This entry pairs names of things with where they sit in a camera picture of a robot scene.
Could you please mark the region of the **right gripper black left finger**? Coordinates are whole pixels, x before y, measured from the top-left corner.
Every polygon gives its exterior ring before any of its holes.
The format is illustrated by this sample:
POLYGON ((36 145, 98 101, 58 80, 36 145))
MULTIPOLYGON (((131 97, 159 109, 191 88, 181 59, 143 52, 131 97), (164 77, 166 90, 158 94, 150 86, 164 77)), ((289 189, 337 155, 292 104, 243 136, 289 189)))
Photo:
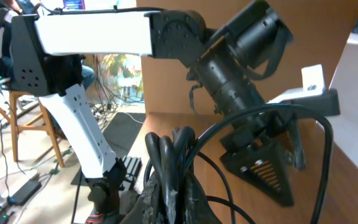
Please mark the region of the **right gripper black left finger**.
POLYGON ((166 172, 162 177, 160 181, 156 172, 150 176, 134 207, 121 223, 179 223, 179 172, 166 172))

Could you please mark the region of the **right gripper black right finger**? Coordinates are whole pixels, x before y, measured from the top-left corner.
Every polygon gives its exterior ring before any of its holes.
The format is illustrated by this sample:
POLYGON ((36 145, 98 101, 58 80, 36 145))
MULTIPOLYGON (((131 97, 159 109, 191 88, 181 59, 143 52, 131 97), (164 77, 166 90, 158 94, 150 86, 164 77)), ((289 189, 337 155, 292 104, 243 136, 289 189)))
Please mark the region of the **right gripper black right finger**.
POLYGON ((205 192, 194 173, 184 179, 183 222, 186 224, 221 224, 209 206, 205 192))

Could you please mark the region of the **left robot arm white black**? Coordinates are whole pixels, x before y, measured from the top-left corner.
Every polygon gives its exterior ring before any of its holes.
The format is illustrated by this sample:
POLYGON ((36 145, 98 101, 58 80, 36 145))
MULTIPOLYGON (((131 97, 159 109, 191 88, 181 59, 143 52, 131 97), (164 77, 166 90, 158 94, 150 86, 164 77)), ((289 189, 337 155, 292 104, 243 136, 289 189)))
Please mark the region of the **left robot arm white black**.
POLYGON ((97 214, 118 209, 123 166, 98 144, 98 130, 80 95, 96 70, 88 54, 108 54, 112 75, 130 75, 127 55, 174 59, 204 86, 224 115, 264 103, 252 82, 270 77, 292 39, 265 1, 253 2, 218 30, 195 11, 152 7, 98 11, 57 9, 40 16, 29 1, 0 1, 0 77, 42 100, 69 139, 84 135, 76 154, 91 181, 97 214))

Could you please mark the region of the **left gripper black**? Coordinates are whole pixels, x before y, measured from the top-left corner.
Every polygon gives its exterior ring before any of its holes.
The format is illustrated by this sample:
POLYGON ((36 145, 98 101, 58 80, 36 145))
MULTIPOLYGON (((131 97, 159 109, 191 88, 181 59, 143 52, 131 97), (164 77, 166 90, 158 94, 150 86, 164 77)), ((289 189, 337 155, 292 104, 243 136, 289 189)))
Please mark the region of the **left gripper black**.
POLYGON ((245 116, 233 122, 233 131, 220 139, 226 152, 220 157, 225 169, 268 195, 283 207, 294 205, 282 145, 274 137, 287 130, 291 151, 287 162, 293 168, 306 168, 300 129, 294 113, 268 111, 245 116))

